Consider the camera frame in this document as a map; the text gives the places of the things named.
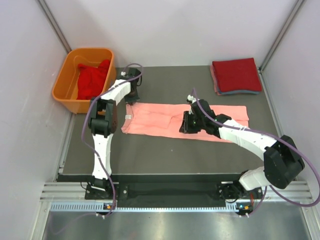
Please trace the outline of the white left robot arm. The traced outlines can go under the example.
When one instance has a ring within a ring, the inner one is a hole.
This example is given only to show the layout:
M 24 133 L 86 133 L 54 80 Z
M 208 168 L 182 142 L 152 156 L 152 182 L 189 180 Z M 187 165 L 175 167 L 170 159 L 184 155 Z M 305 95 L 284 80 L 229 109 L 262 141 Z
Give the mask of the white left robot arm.
M 94 167 L 86 187 L 86 199 L 113 199 L 115 186 L 111 180 L 111 145 L 118 127 L 117 105 L 124 100 L 133 105 L 140 98 L 137 87 L 142 83 L 142 72 L 127 67 L 119 79 L 97 100 L 91 100 L 87 124 L 94 144 Z

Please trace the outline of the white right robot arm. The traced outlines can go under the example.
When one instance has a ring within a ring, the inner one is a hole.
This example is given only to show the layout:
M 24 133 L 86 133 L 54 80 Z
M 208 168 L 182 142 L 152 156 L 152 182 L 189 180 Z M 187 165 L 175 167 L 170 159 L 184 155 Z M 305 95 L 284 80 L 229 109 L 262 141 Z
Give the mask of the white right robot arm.
M 253 132 L 230 116 L 222 113 L 216 115 L 204 99 L 188 95 L 186 101 L 190 109 L 183 113 L 180 133 L 197 134 L 204 131 L 248 150 L 263 161 L 262 167 L 243 172 L 234 182 L 233 192 L 237 197 L 245 198 L 252 190 L 269 185 L 285 189 L 305 168 L 289 136 L 275 139 L 264 133 Z

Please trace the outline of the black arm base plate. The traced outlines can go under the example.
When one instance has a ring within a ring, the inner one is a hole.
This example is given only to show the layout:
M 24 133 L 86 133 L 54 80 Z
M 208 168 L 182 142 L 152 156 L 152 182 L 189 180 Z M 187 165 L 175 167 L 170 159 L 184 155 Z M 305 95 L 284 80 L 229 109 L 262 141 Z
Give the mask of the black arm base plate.
M 221 207 L 224 203 L 260 200 L 262 188 L 241 190 L 238 173 L 114 174 L 118 207 Z

